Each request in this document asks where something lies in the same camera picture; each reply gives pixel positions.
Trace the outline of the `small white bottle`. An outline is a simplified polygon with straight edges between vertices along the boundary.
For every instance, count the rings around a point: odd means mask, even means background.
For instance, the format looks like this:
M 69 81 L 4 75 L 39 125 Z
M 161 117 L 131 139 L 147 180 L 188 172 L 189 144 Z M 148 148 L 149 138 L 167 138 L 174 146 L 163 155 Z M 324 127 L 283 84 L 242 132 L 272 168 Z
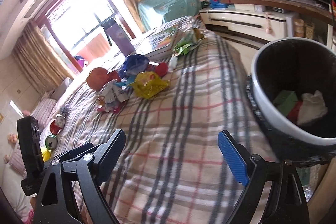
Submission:
M 168 71 L 173 71 L 177 67 L 178 57 L 172 56 L 168 63 Z

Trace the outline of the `red apple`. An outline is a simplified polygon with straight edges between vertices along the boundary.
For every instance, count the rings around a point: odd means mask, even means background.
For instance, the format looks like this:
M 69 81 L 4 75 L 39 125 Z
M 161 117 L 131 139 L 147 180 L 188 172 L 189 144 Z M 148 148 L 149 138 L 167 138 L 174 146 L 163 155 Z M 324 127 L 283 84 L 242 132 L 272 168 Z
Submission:
M 102 67 L 98 67 L 90 71 L 86 82 L 91 89 L 95 91 L 100 91 L 104 87 L 104 85 L 108 82 L 108 78 L 109 78 L 108 70 Z

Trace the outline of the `yellow snack bag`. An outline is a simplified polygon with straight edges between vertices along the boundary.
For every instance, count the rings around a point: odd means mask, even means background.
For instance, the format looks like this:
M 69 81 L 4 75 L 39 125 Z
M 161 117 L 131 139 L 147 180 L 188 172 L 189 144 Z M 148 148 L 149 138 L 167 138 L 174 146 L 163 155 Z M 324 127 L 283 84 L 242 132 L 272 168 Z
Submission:
M 170 82 L 161 79 L 155 72 L 141 72 L 129 84 L 136 96 L 150 99 L 170 86 Z

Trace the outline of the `red crumpled wrapper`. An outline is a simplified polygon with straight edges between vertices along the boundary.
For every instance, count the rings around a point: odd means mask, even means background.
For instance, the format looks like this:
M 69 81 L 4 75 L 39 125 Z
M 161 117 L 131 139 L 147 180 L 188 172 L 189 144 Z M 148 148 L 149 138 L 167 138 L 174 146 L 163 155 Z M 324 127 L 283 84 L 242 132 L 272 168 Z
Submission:
M 120 76 L 118 75 L 118 71 L 113 70 L 107 74 L 107 82 L 110 82 L 112 80 L 116 80 L 118 83 L 121 81 Z

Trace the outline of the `crumpled foil ball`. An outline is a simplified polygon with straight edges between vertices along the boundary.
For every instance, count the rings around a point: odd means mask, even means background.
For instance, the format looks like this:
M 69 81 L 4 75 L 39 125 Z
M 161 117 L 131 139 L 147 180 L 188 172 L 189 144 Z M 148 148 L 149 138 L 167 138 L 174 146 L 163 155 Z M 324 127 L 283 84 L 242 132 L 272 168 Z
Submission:
M 64 105 L 60 108 L 59 114 L 66 118 L 69 115 L 70 111 L 71 111 L 70 105 Z

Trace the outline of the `red chip bag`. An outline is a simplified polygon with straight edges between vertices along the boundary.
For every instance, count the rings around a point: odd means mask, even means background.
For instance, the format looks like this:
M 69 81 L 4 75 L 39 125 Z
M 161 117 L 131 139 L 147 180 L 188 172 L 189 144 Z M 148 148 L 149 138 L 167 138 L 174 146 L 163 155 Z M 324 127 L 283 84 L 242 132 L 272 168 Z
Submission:
M 297 124 L 298 115 L 299 115 L 301 106 L 302 106 L 302 101 L 297 101 L 294 108 L 292 108 L 290 112 L 288 113 L 288 115 L 286 116 L 286 118 L 290 120 L 293 124 Z

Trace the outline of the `white trash bin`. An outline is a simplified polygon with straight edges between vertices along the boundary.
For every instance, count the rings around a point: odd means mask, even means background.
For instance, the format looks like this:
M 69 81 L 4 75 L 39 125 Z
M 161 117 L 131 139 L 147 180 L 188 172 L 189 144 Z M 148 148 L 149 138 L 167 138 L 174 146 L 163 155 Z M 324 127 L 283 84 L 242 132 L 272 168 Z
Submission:
M 264 118 L 284 134 L 313 145 L 335 144 L 335 52 L 306 38 L 278 39 L 258 50 L 251 68 L 253 96 Z M 273 105 L 284 90 L 320 91 L 329 113 L 312 132 L 303 130 Z

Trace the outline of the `white TV cabinet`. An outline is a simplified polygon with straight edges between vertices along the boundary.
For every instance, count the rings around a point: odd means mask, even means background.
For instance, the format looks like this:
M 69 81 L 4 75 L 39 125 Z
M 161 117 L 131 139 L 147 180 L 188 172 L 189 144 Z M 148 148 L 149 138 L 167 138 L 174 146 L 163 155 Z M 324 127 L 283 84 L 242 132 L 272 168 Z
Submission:
M 253 36 L 268 42 L 299 36 L 335 49 L 335 16 L 326 9 L 294 1 L 236 0 L 199 11 L 207 26 Z

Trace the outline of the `green milk carton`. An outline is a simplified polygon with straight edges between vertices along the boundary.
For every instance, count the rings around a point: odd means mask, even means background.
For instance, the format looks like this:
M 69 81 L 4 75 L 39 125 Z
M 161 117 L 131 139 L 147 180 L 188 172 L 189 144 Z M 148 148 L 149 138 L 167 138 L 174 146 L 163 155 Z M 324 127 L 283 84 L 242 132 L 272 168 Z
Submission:
M 298 98 L 294 91 L 284 90 L 273 100 L 273 105 L 283 116 L 287 116 L 297 102 Z

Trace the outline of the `teal covered furniture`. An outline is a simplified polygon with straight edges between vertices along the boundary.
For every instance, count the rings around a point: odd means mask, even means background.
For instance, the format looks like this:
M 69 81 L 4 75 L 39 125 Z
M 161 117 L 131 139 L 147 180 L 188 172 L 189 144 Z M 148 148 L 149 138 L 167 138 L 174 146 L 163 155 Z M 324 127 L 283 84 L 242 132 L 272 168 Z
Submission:
M 200 9 L 199 0 L 141 0 L 138 3 L 139 17 L 147 31 L 183 16 L 196 16 Z

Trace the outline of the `green snack wrapper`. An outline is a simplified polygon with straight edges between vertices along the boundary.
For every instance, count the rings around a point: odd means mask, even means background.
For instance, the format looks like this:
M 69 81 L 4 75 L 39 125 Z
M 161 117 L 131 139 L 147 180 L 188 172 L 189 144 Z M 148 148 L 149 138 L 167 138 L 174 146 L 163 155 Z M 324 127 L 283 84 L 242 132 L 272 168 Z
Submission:
M 173 56 L 184 56 L 199 46 L 204 39 L 204 34 L 199 28 L 193 28 L 184 32 L 183 37 L 173 49 Z

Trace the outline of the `cartoon printed wrapper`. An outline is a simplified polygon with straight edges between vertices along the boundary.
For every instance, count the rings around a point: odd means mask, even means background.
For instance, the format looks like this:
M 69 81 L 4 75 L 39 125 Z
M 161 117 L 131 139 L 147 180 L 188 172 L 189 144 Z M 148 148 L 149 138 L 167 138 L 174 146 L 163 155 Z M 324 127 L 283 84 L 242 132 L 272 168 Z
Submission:
M 96 110 L 101 113 L 117 114 L 128 99 L 128 94 L 117 85 L 117 80 L 111 80 L 99 92 Z

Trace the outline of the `red round lid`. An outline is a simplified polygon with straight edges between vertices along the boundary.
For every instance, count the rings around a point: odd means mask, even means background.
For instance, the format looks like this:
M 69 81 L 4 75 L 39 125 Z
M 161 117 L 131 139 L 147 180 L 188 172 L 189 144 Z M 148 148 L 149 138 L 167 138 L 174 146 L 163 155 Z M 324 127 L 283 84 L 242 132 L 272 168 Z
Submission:
M 159 63 L 155 69 L 154 72 L 159 75 L 159 77 L 164 77 L 168 73 L 168 64 L 167 63 Z

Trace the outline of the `crushed red can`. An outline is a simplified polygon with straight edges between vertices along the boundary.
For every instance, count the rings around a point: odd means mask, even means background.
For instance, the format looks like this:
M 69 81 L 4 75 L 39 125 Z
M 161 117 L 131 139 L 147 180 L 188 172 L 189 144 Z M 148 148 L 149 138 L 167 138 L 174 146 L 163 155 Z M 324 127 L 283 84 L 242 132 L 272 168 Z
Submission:
M 50 124 L 50 132 L 57 135 L 65 126 L 66 119 L 61 114 L 57 114 L 55 119 Z

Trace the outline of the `plaid blanket table cover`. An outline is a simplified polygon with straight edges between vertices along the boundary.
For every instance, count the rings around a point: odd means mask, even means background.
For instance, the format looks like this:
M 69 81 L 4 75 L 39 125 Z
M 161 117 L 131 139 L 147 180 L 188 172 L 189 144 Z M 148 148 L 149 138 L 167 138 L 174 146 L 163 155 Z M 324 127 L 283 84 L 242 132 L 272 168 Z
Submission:
M 97 93 L 79 76 L 60 100 L 71 111 L 55 154 L 104 143 L 120 128 L 126 145 L 101 186 L 120 223 L 223 223 L 243 188 L 223 159 L 218 133 L 229 131 L 265 160 L 276 157 L 249 107 L 240 53 L 191 16 L 170 25 L 177 38 L 195 27 L 205 38 L 165 76 L 169 87 L 149 100 L 129 90 L 119 113 L 100 113 Z

